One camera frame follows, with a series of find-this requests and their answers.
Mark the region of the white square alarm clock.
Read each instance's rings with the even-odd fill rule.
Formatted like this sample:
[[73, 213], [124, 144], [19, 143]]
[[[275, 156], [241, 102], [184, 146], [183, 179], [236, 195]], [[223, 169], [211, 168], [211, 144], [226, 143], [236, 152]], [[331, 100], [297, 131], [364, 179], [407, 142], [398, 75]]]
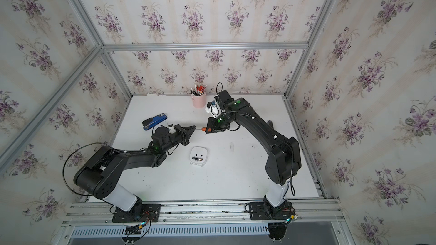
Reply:
[[[203, 161], [193, 161], [192, 157], [201, 157], [203, 158]], [[189, 162], [192, 165], [203, 167], [207, 162], [207, 158], [208, 158], [208, 150], [205, 147], [195, 146], [191, 150], [189, 156]]]

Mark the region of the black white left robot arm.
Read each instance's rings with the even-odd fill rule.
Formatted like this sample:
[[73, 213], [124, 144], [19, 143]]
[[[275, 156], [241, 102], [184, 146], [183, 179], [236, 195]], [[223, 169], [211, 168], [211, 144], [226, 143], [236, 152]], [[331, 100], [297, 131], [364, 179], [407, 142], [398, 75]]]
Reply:
[[194, 125], [179, 124], [159, 127], [149, 145], [141, 150], [118, 150], [104, 145], [78, 170], [73, 182], [91, 196], [138, 216], [143, 201], [119, 184], [122, 173], [129, 169], [159, 167], [171, 149], [190, 143], [195, 129]]

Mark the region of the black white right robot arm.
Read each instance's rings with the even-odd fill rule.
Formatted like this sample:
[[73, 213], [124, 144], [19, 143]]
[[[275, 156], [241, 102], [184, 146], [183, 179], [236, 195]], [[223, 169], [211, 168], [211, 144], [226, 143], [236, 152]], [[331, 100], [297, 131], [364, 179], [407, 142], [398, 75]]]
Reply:
[[292, 191], [292, 178], [302, 167], [300, 146], [296, 138], [277, 132], [264, 121], [244, 98], [225, 98], [216, 95], [208, 102], [206, 112], [211, 114], [205, 128], [206, 134], [231, 131], [230, 125], [236, 123], [245, 128], [264, 148], [268, 155], [265, 171], [272, 181], [267, 194], [266, 204], [278, 208], [286, 201], [286, 194]]

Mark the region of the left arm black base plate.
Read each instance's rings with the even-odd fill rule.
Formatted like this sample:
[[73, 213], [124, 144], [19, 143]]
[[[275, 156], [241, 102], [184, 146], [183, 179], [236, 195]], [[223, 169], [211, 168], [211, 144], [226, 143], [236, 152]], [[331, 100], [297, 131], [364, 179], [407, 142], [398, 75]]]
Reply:
[[157, 222], [159, 219], [161, 204], [142, 204], [134, 206], [130, 211], [123, 211], [116, 207], [112, 217], [112, 223], [129, 223], [129, 222]]

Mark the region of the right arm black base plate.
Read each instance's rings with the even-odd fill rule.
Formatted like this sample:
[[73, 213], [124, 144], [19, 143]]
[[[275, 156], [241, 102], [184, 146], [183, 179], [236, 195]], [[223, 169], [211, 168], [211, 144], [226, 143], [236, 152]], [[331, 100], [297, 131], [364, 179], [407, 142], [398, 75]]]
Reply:
[[277, 207], [273, 207], [267, 201], [247, 203], [245, 204], [245, 212], [249, 213], [252, 221], [278, 220], [290, 222], [296, 218], [296, 210], [288, 200], [285, 200]]

